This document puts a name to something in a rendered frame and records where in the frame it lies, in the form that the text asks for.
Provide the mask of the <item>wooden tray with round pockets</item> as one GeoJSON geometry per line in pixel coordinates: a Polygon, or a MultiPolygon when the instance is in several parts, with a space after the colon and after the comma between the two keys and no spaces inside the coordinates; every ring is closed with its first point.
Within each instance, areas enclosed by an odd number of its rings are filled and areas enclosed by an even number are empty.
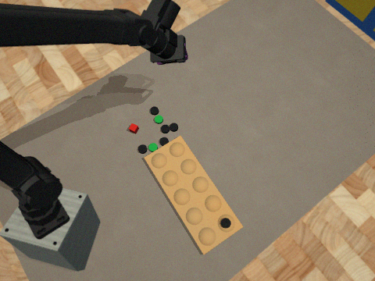
{"type": "Polygon", "coordinates": [[[182,136],[144,159],[203,254],[243,228],[182,136]]]}

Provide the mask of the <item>red cube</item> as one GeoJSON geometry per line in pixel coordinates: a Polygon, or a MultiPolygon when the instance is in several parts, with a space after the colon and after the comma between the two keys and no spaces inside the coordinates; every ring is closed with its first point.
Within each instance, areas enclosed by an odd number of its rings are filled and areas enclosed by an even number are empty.
{"type": "Polygon", "coordinates": [[[137,133],[139,127],[133,123],[131,123],[130,125],[130,128],[129,128],[129,131],[132,132],[132,133],[137,133]]]}

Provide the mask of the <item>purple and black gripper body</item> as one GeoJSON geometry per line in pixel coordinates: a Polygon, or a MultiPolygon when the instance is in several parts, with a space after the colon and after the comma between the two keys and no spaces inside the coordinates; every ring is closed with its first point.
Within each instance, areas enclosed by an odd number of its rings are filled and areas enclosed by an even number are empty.
{"type": "Polygon", "coordinates": [[[168,42],[166,37],[166,47],[160,53],[150,52],[150,61],[161,62],[162,64],[184,62],[185,61],[185,36],[177,35],[177,47],[168,42]]]}

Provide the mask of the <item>green disc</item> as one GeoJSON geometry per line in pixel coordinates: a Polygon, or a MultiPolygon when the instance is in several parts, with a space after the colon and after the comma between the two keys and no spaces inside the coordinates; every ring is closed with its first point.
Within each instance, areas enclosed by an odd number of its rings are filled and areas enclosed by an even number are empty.
{"type": "Polygon", "coordinates": [[[162,116],[156,116],[155,117],[155,122],[158,123],[158,124],[162,123],[163,122],[163,117],[162,116]]]}
{"type": "Polygon", "coordinates": [[[148,146],[148,148],[149,148],[149,150],[150,150],[151,152],[153,152],[153,151],[155,151],[155,150],[158,149],[158,146],[157,146],[157,144],[155,144],[155,143],[151,143],[151,144],[148,146]]]}

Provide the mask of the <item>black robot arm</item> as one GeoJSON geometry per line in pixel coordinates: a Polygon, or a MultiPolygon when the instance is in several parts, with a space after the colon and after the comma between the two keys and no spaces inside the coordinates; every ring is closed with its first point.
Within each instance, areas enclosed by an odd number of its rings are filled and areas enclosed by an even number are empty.
{"type": "MultiPolygon", "coordinates": [[[[172,0],[151,0],[141,16],[128,9],[0,3],[0,47],[127,44],[157,54],[166,47],[166,37],[177,47],[177,34],[170,28],[179,11],[180,6],[172,0]]],[[[60,179],[35,157],[23,157],[1,141],[0,180],[13,189],[18,208],[37,239],[69,222],[70,217],[58,199],[63,190],[60,179]]]]}

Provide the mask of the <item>black disc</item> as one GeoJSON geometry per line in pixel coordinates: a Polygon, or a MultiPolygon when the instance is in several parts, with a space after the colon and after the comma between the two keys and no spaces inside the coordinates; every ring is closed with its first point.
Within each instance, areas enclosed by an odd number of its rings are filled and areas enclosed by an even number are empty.
{"type": "Polygon", "coordinates": [[[146,153],[147,152],[147,147],[144,145],[144,144],[142,144],[142,145],[140,145],[139,147],[138,147],[138,150],[139,150],[139,152],[141,153],[141,154],[144,154],[144,153],[146,153]]]}
{"type": "Polygon", "coordinates": [[[157,115],[159,113],[159,109],[157,107],[152,107],[150,109],[150,112],[151,112],[152,115],[155,116],[155,115],[157,115]]]}
{"type": "Polygon", "coordinates": [[[171,123],[170,124],[170,130],[175,132],[178,130],[178,125],[176,123],[171,123]]]}
{"type": "Polygon", "coordinates": [[[161,127],[161,131],[162,131],[163,133],[169,133],[169,131],[170,131],[170,127],[169,127],[168,125],[163,125],[163,126],[161,127]]]}
{"type": "Polygon", "coordinates": [[[169,140],[166,137],[162,137],[159,142],[163,146],[163,145],[169,143],[169,140]]]}
{"type": "Polygon", "coordinates": [[[229,228],[231,225],[231,221],[228,218],[224,218],[221,220],[221,226],[223,228],[229,228]]]}

